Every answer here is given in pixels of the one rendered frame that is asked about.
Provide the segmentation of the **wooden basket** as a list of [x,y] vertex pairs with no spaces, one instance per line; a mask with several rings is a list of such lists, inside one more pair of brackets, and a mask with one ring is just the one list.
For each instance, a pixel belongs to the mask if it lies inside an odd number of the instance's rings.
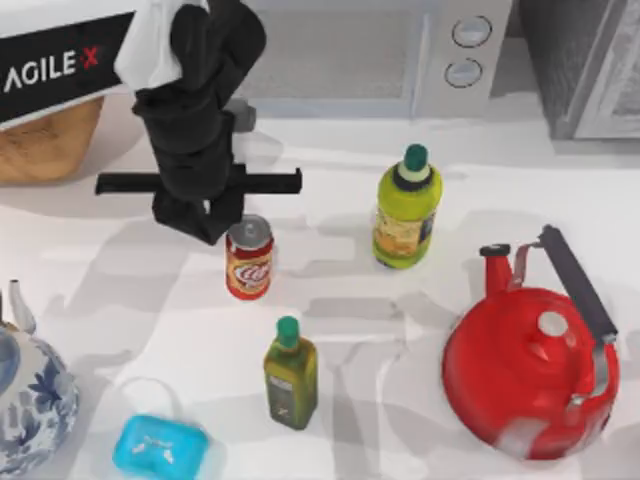
[[0,131],[0,186],[62,181],[83,163],[104,99],[90,101]]

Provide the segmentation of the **light blue soap box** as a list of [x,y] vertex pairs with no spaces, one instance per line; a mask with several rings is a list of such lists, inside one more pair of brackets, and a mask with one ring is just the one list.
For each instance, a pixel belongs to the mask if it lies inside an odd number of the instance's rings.
[[131,416],[115,443],[112,462],[122,472],[147,480],[195,480],[211,446],[209,434],[181,419],[182,404],[167,383],[148,378],[168,395],[171,415]]

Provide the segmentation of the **green bottle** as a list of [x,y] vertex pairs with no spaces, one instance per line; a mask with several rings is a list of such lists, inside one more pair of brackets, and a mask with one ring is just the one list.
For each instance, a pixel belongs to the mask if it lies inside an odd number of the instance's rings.
[[430,164],[426,146],[409,145],[378,183],[372,246],[379,263],[407,269],[424,258],[442,192],[441,174]]

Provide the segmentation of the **grey cabinet door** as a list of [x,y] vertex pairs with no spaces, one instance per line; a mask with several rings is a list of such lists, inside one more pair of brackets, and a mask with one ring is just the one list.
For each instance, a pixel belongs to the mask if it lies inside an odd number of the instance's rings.
[[640,139],[640,0],[611,0],[587,69],[579,139]]

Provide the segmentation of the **round microwave knob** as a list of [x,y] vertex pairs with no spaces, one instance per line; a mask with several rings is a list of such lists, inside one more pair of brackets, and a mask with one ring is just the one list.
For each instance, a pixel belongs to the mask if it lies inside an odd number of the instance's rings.
[[462,48],[476,48],[490,38],[492,31],[490,20],[477,15],[458,20],[452,29],[452,39]]
[[472,58],[451,62],[445,68],[444,80],[455,89],[469,88],[480,81],[483,66]]

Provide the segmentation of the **red kettle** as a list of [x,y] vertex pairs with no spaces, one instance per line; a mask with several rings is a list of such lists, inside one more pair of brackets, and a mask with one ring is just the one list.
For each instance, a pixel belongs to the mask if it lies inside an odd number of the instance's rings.
[[521,460],[556,460],[592,444],[619,388],[618,330],[561,231],[517,250],[492,244],[485,295],[458,322],[441,378],[459,420]]

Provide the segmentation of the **olive oil bottle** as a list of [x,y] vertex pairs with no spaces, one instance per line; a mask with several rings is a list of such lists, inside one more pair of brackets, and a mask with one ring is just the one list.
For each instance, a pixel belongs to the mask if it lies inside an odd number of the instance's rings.
[[314,343],[300,334],[295,317],[277,321],[263,369],[271,418],[304,430],[318,402],[318,358]]

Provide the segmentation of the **microwave oven door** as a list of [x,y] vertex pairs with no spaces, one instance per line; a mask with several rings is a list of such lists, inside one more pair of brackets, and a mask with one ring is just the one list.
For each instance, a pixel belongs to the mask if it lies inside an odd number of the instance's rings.
[[408,117],[431,0],[245,0],[267,35],[238,94],[272,117]]

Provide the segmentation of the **pale microwave oven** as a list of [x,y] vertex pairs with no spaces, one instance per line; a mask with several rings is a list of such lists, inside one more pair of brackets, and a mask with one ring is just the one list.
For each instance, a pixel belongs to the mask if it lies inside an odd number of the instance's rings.
[[[488,103],[498,57],[509,23],[513,0],[431,0],[427,16],[427,45],[419,60],[413,112],[402,118],[467,118],[479,115]],[[472,16],[490,20],[490,38],[476,48],[462,48],[452,39],[458,20]],[[483,66],[483,76],[475,85],[455,89],[444,80],[451,62],[472,58]]]

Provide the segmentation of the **blue and white teapot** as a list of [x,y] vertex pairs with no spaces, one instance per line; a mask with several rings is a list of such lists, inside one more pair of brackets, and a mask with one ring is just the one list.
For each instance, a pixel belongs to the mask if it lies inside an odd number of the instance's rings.
[[[3,319],[7,298],[13,319]],[[69,437],[80,392],[58,352],[36,335],[20,282],[0,291],[0,480],[21,477],[50,460]]]

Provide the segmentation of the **grey cabinet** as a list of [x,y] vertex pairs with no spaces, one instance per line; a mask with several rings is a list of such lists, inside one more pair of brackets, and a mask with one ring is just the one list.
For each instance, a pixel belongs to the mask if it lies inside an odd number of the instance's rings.
[[520,22],[551,137],[575,136],[587,69],[611,0],[519,0]]

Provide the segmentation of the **red and white can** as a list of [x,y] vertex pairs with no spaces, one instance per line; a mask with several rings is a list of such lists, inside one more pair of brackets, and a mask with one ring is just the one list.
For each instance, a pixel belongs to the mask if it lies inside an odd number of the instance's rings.
[[226,286],[241,300],[262,297],[271,283],[274,237],[262,216],[247,214],[226,233]]

